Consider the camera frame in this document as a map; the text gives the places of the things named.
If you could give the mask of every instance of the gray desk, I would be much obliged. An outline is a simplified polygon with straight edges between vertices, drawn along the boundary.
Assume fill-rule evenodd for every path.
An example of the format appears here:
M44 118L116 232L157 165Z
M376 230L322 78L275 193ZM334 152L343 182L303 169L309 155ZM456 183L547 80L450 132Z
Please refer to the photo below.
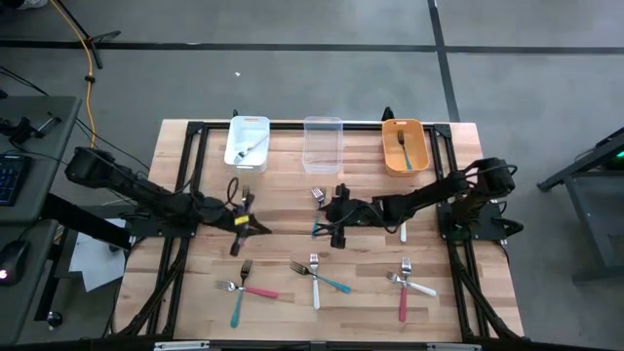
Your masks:
M61 122L49 129L45 137L30 138L22 147L59 159L69 140L79 106L77 97L8 97L0 99L0 117L15 123L24 116L34 125L39 125L49 118L47 112L52 112ZM7 136L0 136L0 152L13 148ZM59 167L59 162L55 160L35 155L32 158L30 171L16 205L0 208L0 248L16 240L28 224L39 216ZM20 335L57 226L55 220L42 220L23 236L24 240L30 242L24 275L16 285L0 287L0 344L14 343Z

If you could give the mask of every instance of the white handle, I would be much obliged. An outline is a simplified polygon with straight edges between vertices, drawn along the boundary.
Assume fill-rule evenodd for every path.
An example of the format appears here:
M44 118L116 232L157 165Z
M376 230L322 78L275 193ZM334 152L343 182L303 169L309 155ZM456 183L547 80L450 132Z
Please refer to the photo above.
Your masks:
M314 288L314 309L319 310L321 309L321 299L319 298L319 281L316 277L312 280L312 286Z
M418 285L417 283L408 282L408 286L412 289L416 289L419 292L426 293L430 296L436 296L438 294L435 290L423 287L421 285Z
M401 224L401 236L399 237L402 243L405 243L408 240L408 225L403 222Z

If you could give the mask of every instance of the wooden tabletop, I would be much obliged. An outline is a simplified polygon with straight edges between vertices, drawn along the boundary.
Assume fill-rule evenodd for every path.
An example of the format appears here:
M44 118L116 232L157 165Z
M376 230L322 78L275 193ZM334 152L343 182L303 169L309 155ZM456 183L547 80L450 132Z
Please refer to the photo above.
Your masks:
M150 180L174 189L187 120L163 121ZM458 167L481 158L475 124L451 124ZM333 341L459 341L461 335L450 277L449 254L440 239L435 209L419 211L408 220L408 241L382 228L346 228L346 249L330 247L330 238L311 238L317 203L310 188L325 186L329 193L344 182L352 198L409 193L435 180L433 160L416 177L386 175L381 133L344 132L343 167L338 175L307 175L301 165L303 131L271 131L268 168L264 174L243 176L256 195L253 211L273 230L272 235L250 238L238 257L231 257L234 235L200 226L191 241L186 262L175 338L333 340ZM225 199L226 186L235 174L223 163L227 130L210 131L200 190ZM446 151L441 153L448 171ZM194 165L191 157L189 175ZM128 260L116 308L117 329L125 327L154 289L163 239L144 240ZM475 256L484 295L516 333L523 334L509 267L503 251L491 242L475 242ZM295 274L289 262L306 262L318 253L319 273L352 288L350 294L320 284L321 309L312 307L312 282ZM401 257L412 262L412 280L435 289L431 297L410 291L408 319L399 317L400 287L385 278L400 271ZM236 303L234 292L218 291L216 280L240 283L244 259L253 259L246 285L281 293L278 300L246 294L241 323L230 328ZM466 293L469 317L477 332L474 303ZM166 318L169 295L161 309Z

